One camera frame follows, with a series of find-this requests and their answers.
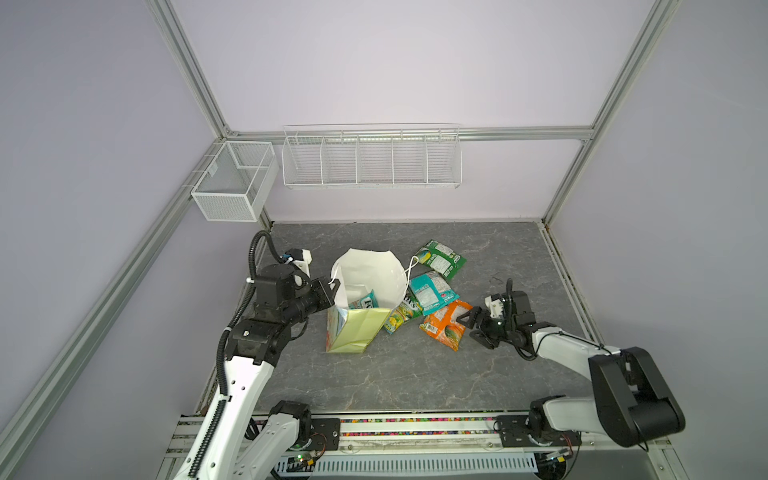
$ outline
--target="white wire basket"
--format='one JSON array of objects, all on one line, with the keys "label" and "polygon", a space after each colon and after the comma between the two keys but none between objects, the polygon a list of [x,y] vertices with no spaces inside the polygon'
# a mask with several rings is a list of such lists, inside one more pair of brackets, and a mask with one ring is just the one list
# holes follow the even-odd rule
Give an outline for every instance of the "white wire basket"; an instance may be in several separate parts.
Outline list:
[{"label": "white wire basket", "polygon": [[366,125],[335,132],[321,131],[321,127],[329,126],[302,126],[301,131],[286,127],[283,181],[287,187],[458,187],[462,183],[457,125]]},{"label": "white wire basket", "polygon": [[225,141],[192,197],[208,220],[257,222],[279,169],[270,142]]}]

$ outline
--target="yellow snack bag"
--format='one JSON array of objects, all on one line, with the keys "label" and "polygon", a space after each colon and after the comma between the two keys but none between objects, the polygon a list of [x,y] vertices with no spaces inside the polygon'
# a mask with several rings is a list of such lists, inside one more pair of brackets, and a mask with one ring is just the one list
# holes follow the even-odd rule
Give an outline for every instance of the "yellow snack bag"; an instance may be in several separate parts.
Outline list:
[{"label": "yellow snack bag", "polygon": [[456,323],[456,318],[471,309],[472,305],[469,303],[456,300],[428,315],[419,327],[433,339],[457,351],[458,343],[462,340],[462,336],[464,336],[465,327]]}]

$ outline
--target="black cable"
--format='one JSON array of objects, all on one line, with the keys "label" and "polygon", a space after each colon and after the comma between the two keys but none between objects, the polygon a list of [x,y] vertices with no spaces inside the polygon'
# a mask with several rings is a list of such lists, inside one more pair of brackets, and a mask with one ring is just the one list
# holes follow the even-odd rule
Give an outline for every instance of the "black cable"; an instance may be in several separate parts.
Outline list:
[{"label": "black cable", "polygon": [[643,443],[645,444],[645,448],[643,448],[639,443],[637,444],[637,446],[640,447],[640,450],[642,450],[643,452],[648,453],[648,441],[645,439],[645,435],[643,435],[643,431],[640,430],[640,426],[637,424],[637,422],[635,422],[634,420],[632,422],[634,423],[634,427],[637,429],[637,434],[640,436],[640,440],[642,440]]},{"label": "black cable", "polygon": [[[272,254],[272,257],[275,259],[275,261],[278,263],[286,262],[286,259],[277,254],[275,244],[273,243],[269,232],[266,230],[258,231],[256,235],[253,235],[253,239],[250,241],[250,247],[248,248],[248,271],[250,273],[251,281],[256,278],[256,249],[259,245],[259,241],[262,238],[266,240],[266,245],[269,247],[270,253]],[[255,292],[256,287],[253,285],[253,283],[249,282],[248,290],[246,290],[245,296],[243,297],[243,302],[237,308],[237,311],[232,317],[232,320],[227,324],[227,328],[224,329],[224,331],[221,333],[221,337],[219,338],[219,345],[216,349],[216,378],[219,382],[219,393],[221,393],[222,396],[229,395],[227,373],[224,371],[224,350],[227,348],[227,340],[230,338],[230,332],[232,331],[232,328],[237,325],[237,322],[240,321],[243,313],[245,313],[246,308],[248,308],[248,305],[253,299],[253,294]],[[192,461],[192,465],[190,466],[189,476],[192,478],[197,477],[197,473],[200,471],[200,466],[203,464],[203,458],[205,458],[208,445],[210,444],[211,439],[213,439],[214,433],[216,433],[216,429],[219,426],[219,422],[221,421],[221,416],[224,413],[224,407],[226,405],[227,400],[221,399],[216,406],[214,417],[211,419],[210,425],[208,425],[208,429],[205,432],[203,441],[200,443],[200,448],[197,450],[197,454],[195,455],[194,460]]]},{"label": "black cable", "polygon": [[507,321],[515,324],[515,330],[518,329],[518,321],[512,315],[512,279],[507,279],[507,308],[505,309],[507,314]]},{"label": "black cable", "polygon": [[[561,330],[559,332],[550,332],[550,333],[547,333],[546,335],[544,335],[541,338],[541,340],[538,341],[538,346],[536,346],[536,351],[534,352],[534,357],[538,357],[538,350],[541,348],[541,343],[544,342],[544,339],[547,338],[550,335],[560,335],[560,336],[566,336],[566,337],[569,337],[569,338],[572,338],[572,339],[576,339],[576,340],[579,340],[580,342],[588,343],[588,344],[590,344],[592,346],[596,346],[597,348],[599,348],[601,350],[604,350],[609,356],[613,356],[614,355],[612,353],[612,351],[610,351],[609,349],[605,348],[605,345],[603,345],[602,343],[590,342],[589,340],[579,338],[577,336],[571,335],[570,333],[566,333],[566,332],[563,332]],[[616,358],[616,361],[617,361],[617,363],[619,365],[619,369],[621,369],[622,368],[621,367],[621,359],[618,358],[618,357],[615,357],[615,358]]]},{"label": "black cable", "polygon": [[259,436],[259,426],[256,424],[256,420],[252,418],[248,419],[248,426],[245,429],[245,439],[255,440]]},{"label": "black cable", "polygon": [[304,332],[306,332],[306,326],[310,324],[310,322],[308,320],[309,319],[304,320],[304,326],[301,327],[301,331],[299,332],[299,335],[290,337],[291,341],[294,341],[295,339],[297,339],[300,336],[302,336],[304,334]]},{"label": "black cable", "polygon": [[578,433],[578,446],[576,447],[576,455],[574,455],[574,461],[571,462],[571,467],[568,468],[568,471],[565,472],[565,475],[563,475],[563,478],[560,480],[565,480],[570,474],[571,470],[574,469],[574,465],[576,465],[576,461],[578,460],[578,453],[581,451],[581,433]]}]

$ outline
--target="snack bag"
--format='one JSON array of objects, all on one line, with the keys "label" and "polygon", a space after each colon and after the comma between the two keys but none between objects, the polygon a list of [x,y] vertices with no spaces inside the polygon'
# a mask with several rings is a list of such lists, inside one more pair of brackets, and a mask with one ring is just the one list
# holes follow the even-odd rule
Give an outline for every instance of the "snack bag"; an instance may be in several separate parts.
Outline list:
[{"label": "snack bag", "polygon": [[448,283],[437,272],[427,272],[411,279],[411,291],[416,295],[425,315],[436,312],[458,299]]},{"label": "snack bag", "polygon": [[415,295],[408,289],[405,299],[389,314],[384,321],[384,328],[389,333],[394,333],[403,323],[411,318],[422,315],[422,306],[416,300]]},{"label": "snack bag", "polygon": [[379,308],[379,302],[376,301],[376,295],[373,294],[373,290],[360,300],[355,300],[354,302],[349,303],[350,310],[361,308]]},{"label": "snack bag", "polygon": [[461,341],[465,329],[463,325],[456,323],[456,318],[471,309],[472,305],[456,300],[426,317],[424,323],[419,327],[427,332],[427,335],[451,347],[455,352],[458,350],[458,343]]},{"label": "snack bag", "polygon": [[419,258],[419,263],[440,273],[446,280],[453,278],[458,269],[467,263],[467,259],[434,240],[430,240],[421,250],[416,252],[416,257]]}]

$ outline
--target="white mesh basket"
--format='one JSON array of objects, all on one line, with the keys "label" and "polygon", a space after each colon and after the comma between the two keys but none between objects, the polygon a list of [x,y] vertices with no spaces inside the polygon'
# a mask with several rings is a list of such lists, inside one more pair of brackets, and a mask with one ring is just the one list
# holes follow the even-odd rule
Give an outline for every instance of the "white mesh basket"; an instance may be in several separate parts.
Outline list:
[{"label": "white mesh basket", "polygon": [[290,188],[458,187],[458,127],[297,131],[283,146],[283,181]]},{"label": "white mesh basket", "polygon": [[279,169],[270,142],[226,141],[192,197],[208,220],[256,222]]}]

